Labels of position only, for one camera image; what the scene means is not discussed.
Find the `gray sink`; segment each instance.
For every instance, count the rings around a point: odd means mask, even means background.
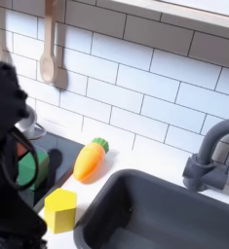
[[[229,205],[122,170],[80,219],[74,240],[80,249],[229,249]]]

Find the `yellow toy cube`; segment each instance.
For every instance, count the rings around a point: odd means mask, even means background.
[[[77,195],[56,189],[45,198],[45,221],[53,233],[72,231],[75,223]]]

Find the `toy carrot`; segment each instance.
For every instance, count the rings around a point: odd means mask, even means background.
[[[75,165],[73,176],[76,180],[85,182],[103,162],[104,155],[109,151],[108,142],[102,138],[95,138],[80,152]]]

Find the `white shelf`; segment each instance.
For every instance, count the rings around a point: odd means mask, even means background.
[[[229,27],[229,0],[111,0]]]

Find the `gray faucet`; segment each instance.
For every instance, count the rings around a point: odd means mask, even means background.
[[[201,192],[207,188],[223,190],[229,173],[229,163],[217,166],[212,160],[213,152],[219,140],[229,134],[229,120],[215,125],[204,138],[198,154],[188,159],[183,183],[191,191]]]

